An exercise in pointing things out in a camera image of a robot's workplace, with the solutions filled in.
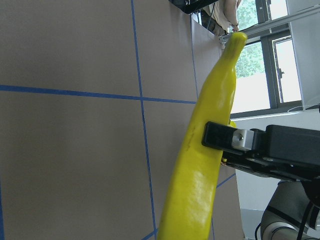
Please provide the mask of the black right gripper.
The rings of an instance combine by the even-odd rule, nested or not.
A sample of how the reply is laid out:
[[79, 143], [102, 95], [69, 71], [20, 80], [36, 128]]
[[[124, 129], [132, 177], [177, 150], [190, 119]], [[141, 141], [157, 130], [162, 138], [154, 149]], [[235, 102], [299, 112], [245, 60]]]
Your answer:
[[318, 130], [274, 124], [265, 130], [246, 130], [209, 121], [201, 143], [225, 151], [222, 157], [227, 166], [259, 177], [302, 182], [320, 179]]

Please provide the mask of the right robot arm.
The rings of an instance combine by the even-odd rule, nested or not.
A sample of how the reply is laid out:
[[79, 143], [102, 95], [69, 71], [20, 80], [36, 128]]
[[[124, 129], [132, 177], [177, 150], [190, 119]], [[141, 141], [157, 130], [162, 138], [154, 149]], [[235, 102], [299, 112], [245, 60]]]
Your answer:
[[207, 122], [202, 144], [221, 150], [226, 165], [278, 179], [255, 231], [263, 240], [308, 240], [320, 228], [320, 133], [268, 125], [249, 130]]

